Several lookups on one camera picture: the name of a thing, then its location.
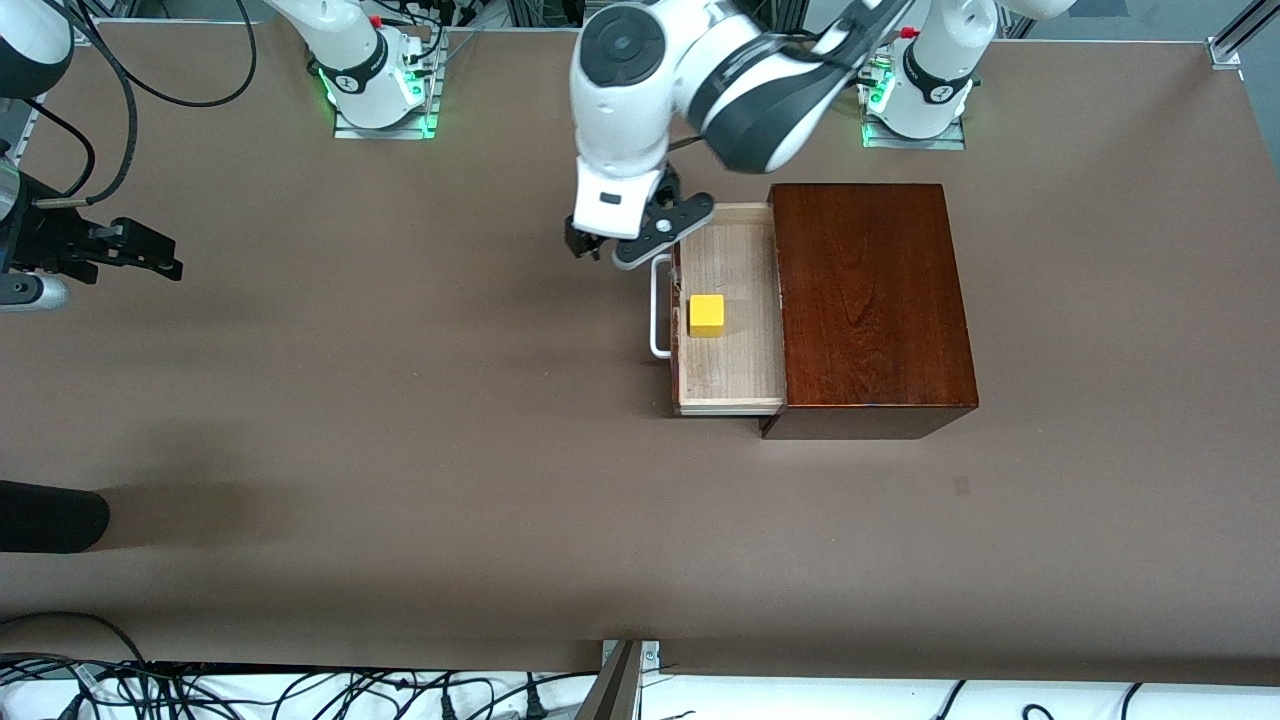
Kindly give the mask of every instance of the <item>cable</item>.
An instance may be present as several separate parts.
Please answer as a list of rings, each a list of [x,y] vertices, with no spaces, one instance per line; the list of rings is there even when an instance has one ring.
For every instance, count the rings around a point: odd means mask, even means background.
[[[946,720],[947,714],[951,712],[951,705],[955,703],[956,696],[960,694],[960,688],[964,687],[969,680],[960,680],[951,685],[951,692],[947,693],[947,701],[942,703],[942,711],[933,716],[933,720]]]
[[[667,145],[667,152],[671,152],[672,150],[680,150],[681,147],[689,147],[690,145],[695,142],[701,142],[703,140],[704,138],[700,135],[694,135],[689,137],[682,137],[680,140],[675,140],[669,145]]]
[[[410,58],[411,63],[416,63],[416,61],[421,60],[422,58],[426,58],[431,53],[435,53],[436,50],[439,50],[439,47],[440,47],[440,40],[443,40],[443,37],[444,37],[444,26],[440,24],[440,20],[438,20],[435,18],[431,18],[429,15],[419,15],[419,14],[411,12],[407,8],[407,4],[403,4],[399,8],[393,8],[389,3],[387,3],[387,0],[374,0],[374,4],[381,6],[383,9],[389,10],[392,13],[396,13],[396,14],[399,14],[399,15],[404,15],[406,18],[410,19],[410,22],[415,27],[417,26],[417,20],[426,20],[428,23],[431,24],[431,46],[428,47],[426,50],[422,50],[422,53],[420,55],[413,55],[412,58]]]
[[[47,3],[51,6],[56,5],[54,0],[45,0],[45,3]],[[102,625],[108,630],[111,630],[111,634],[119,638],[122,643],[124,643],[124,647],[129,650],[129,655],[132,655],[133,659],[138,661],[138,664],[141,665],[147,664],[146,659],[142,657],[142,651],[138,650],[137,643],[133,642],[133,638],[131,638],[128,633],[122,630],[120,626],[116,625],[115,623],[111,623],[110,620],[93,615],[92,612],[76,612],[72,610],[45,610],[41,612],[27,612],[24,615],[14,615],[13,618],[5,618],[4,620],[0,620],[0,628],[5,625],[12,625],[14,623],[22,623],[24,620],[37,620],[44,618],[70,618],[74,620],[88,620],[90,623],[96,623],[99,625]]]
[[[81,5],[81,9],[83,12],[86,13],[88,12],[88,9],[84,6],[84,0],[77,0],[77,3]],[[138,79],[138,77],[131,73],[128,69],[125,69],[124,65],[120,65],[120,69],[124,70],[124,77],[129,78],[131,81],[133,81],[133,85],[137,85],[143,91],[159,97],[160,100],[164,100],[165,102],[173,102],[174,105],[180,105],[183,108],[216,108],[219,105],[225,105],[232,100],[236,100],[237,97],[243,95],[244,91],[248,90],[248,86],[253,82],[253,77],[257,74],[257,37],[253,36],[253,20],[251,20],[248,17],[248,10],[244,8],[244,1],[234,0],[234,3],[236,8],[239,9],[241,19],[244,20],[244,32],[248,33],[250,60],[248,60],[248,72],[244,73],[244,81],[241,82],[241,86],[233,90],[230,95],[225,97],[219,97],[218,100],[183,100],[180,97],[174,97],[172,95],[160,92],[159,90]],[[102,36],[99,35],[97,32],[97,26],[90,22],[87,27],[90,28],[90,32],[97,38],[97,41],[102,42],[102,46],[106,47]]]
[[[475,712],[472,712],[471,715],[468,715],[466,720],[479,720],[480,716],[484,715],[485,712],[492,714],[493,708],[497,707],[499,703],[502,703],[503,701],[509,700],[512,697],[516,697],[517,694],[520,694],[522,692],[526,692],[530,687],[545,685],[547,683],[554,683],[557,680],[567,680],[570,678],[594,678],[595,675],[599,675],[599,674],[600,673],[598,670],[586,670],[586,671],[582,671],[582,673],[564,673],[564,674],[561,674],[561,675],[552,675],[549,678],[540,678],[538,680],[532,680],[532,682],[525,683],[524,687],[516,688],[516,689],[513,689],[513,691],[511,691],[508,693],[503,693],[503,694],[495,697],[489,705],[486,705],[486,706],[481,707],[480,710],[476,710]]]
[[[452,63],[453,59],[458,56],[458,53],[462,53],[462,49],[466,47],[468,42],[471,42],[472,40],[475,40],[476,37],[480,37],[481,32],[484,32],[483,28],[475,28],[475,29],[472,29],[471,35],[466,40],[463,40],[461,44],[458,44],[458,46],[453,50],[453,53],[449,53],[449,56],[445,58],[444,61],[442,61],[439,65],[435,65],[435,70],[440,70],[440,69],[444,68],[444,65],[448,65],[449,63]]]
[[[1125,691],[1124,700],[1120,701],[1120,720],[1129,720],[1129,701],[1133,700],[1133,696],[1137,694],[1138,688],[1140,687],[1142,683],[1134,683],[1129,685],[1128,691]]]
[[[111,65],[111,69],[115,72],[116,79],[120,81],[120,90],[124,91],[124,106],[128,109],[129,113],[129,129],[124,140],[124,155],[120,158],[120,167],[115,170],[115,177],[111,178],[111,182],[108,183],[106,188],[99,192],[97,195],[91,195],[86,197],[84,200],[58,199],[52,201],[36,201],[36,205],[40,208],[76,208],[82,205],[93,205],[114,195],[115,191],[120,188],[120,184],[124,183],[124,177],[129,174],[129,167],[133,164],[133,151],[137,149],[138,145],[138,104],[133,97],[133,87],[129,85],[128,70],[125,70],[124,65],[122,65],[120,61],[115,59],[115,55],[111,54],[111,50],[106,46],[106,44],[104,44],[102,40],[99,38],[95,33],[90,32],[88,28],[92,27],[93,23],[84,24],[83,22],[81,22],[79,18],[76,17],[76,13],[68,10],[58,0],[42,0],[42,1],[45,3],[45,5],[52,8],[59,15],[67,18],[67,22],[69,22],[72,27],[74,27],[76,29],[81,31],[84,38],[88,40],[90,44],[95,49],[97,49],[99,53],[102,54],[102,58],[106,59],[106,63]],[[37,612],[28,616],[38,616],[38,615],[41,614]],[[106,623],[101,618],[97,618],[97,620]]]
[[[453,710],[453,698],[449,697],[449,675],[444,674],[444,683],[440,685],[440,720],[458,720],[458,714]]]
[[[471,683],[484,683],[485,685],[488,685],[488,688],[489,688],[489,705],[488,705],[489,712],[485,716],[489,717],[489,719],[492,719],[493,717],[493,708],[494,708],[495,705],[498,705],[498,697],[497,697],[498,692],[494,689],[493,682],[489,678],[467,678],[466,680],[452,680],[449,684],[456,688],[456,687],[460,687],[460,685],[470,685]]]
[[[1053,720],[1052,712],[1046,710],[1043,705],[1036,705],[1034,702],[1023,706],[1023,720],[1032,720],[1033,711],[1039,711],[1039,714],[1044,716],[1044,720]]]
[[[543,720],[549,714],[543,707],[543,698],[538,694],[538,685],[534,684],[534,674],[525,673],[525,678],[527,679],[525,687],[529,688],[525,691],[525,720]]]
[[[81,177],[76,178],[76,183],[72,184],[70,190],[63,193],[63,197],[70,197],[72,195],[76,195],[77,192],[81,191],[82,187],[84,187],[84,183],[88,182],[88,177],[93,174],[93,165],[95,163],[97,163],[97,152],[93,151],[93,143],[90,142],[87,137],[84,137],[84,133],[76,129],[76,126],[59,118],[58,114],[55,114],[49,108],[45,108],[44,105],[36,102],[35,100],[24,100],[24,102],[32,110],[40,113],[45,118],[49,118],[49,120],[52,122],[55,126],[70,133],[70,136],[78,140],[79,143],[84,147],[84,169],[81,170]]]
[[[17,621],[23,618],[14,618],[8,621]],[[13,652],[13,653],[0,653],[0,687],[8,685],[14,682],[27,680],[27,679],[40,679],[44,674],[52,670],[60,669],[76,669],[78,666],[99,666],[101,673],[97,674],[97,679],[101,680],[104,676],[113,678],[118,687],[115,688],[116,696],[122,700],[119,702],[111,700],[101,700],[95,696],[92,689],[84,683],[83,674],[76,673],[76,678],[81,684],[81,705],[88,701],[93,707],[95,720],[101,720],[100,708],[131,708],[133,710],[137,720],[198,720],[195,717],[193,710],[204,710],[211,712],[218,717],[224,720],[243,720],[239,712],[236,711],[237,705],[251,705],[262,706],[273,708],[273,719],[279,716],[280,707],[284,701],[302,696],[305,693],[312,692],[329,680],[338,678],[337,673],[330,673],[320,675],[319,673],[307,673],[300,678],[293,679],[280,693],[280,697],[274,701],[256,701],[256,700],[224,700],[219,697],[212,691],[205,688],[200,684],[201,676],[195,675],[189,679],[183,678],[180,674],[174,674],[173,670],[156,669],[154,671],[150,669],[140,669],[119,662],[108,662],[97,660],[81,661],[72,657],[58,656],[58,655],[42,655],[42,653],[28,653],[28,652]],[[352,682],[342,688],[339,693],[334,696],[317,714],[316,717],[323,717],[329,708],[334,705],[342,703],[337,715],[333,720],[339,720],[351,714],[355,702],[364,694],[372,694],[390,702],[396,707],[396,717],[403,717],[407,707],[402,707],[399,702],[387,694],[385,692],[379,692],[376,689],[379,685],[388,685],[396,689],[415,689],[415,698],[420,697],[422,693],[434,688],[439,683],[439,678],[428,682],[426,684],[420,684],[416,675],[412,680],[396,680],[390,678],[390,671],[367,673],[362,670],[352,670]],[[140,683],[137,689],[141,689],[142,694],[146,696],[141,698],[136,692],[133,682],[127,676],[132,675]],[[317,682],[303,685],[308,679],[320,678]],[[152,683],[155,683],[155,694],[152,697]],[[466,680],[453,680],[451,684],[454,687],[470,683],[485,683],[489,687],[490,700],[494,698],[494,687],[488,678],[475,678]],[[77,720],[76,717],[59,716],[56,720]]]

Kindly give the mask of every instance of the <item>yellow cube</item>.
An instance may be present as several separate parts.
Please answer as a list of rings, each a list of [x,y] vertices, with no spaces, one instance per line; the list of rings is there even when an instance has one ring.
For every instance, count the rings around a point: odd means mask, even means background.
[[[689,296],[689,337],[719,337],[724,334],[724,296]]]

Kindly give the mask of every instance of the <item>table surface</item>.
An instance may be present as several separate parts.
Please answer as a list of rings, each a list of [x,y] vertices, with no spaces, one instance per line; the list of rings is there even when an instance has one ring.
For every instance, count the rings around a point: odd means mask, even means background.
[[[209,97],[242,32],[108,38]],[[106,270],[0,323],[0,475],[116,510],[102,551],[0,559],[0,610],[97,611],[157,659],[589,666],[649,635],[689,670],[1280,682],[1280,187],[1234,73],[998,44],[964,152],[864,150],[840,111],[771,177],[678,151],[726,202],[946,188],[982,407],[919,442],[768,442],[672,418],[646,274],[561,242],[572,41],[477,38],[428,142],[328,140],[283,22],[233,105],[140,95],[90,217],[172,234],[187,275]],[[106,65],[78,51],[50,106],[105,183]],[[69,182],[41,126],[24,169]]]

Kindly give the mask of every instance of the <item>wood grain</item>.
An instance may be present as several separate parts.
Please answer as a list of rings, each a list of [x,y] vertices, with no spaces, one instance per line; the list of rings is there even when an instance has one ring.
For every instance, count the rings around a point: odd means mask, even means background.
[[[975,407],[938,184],[778,184],[786,404]]]
[[[782,315],[767,204],[722,204],[681,242],[672,309],[676,402],[682,415],[772,415],[782,405]],[[724,334],[689,336],[689,297],[724,296]]]

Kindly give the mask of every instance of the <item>metal handle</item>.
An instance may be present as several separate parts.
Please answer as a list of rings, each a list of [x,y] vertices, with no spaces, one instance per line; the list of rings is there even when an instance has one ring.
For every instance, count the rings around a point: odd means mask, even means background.
[[[658,265],[671,263],[671,254],[654,255],[649,263],[649,352],[658,360],[669,360],[671,351],[658,347]]]

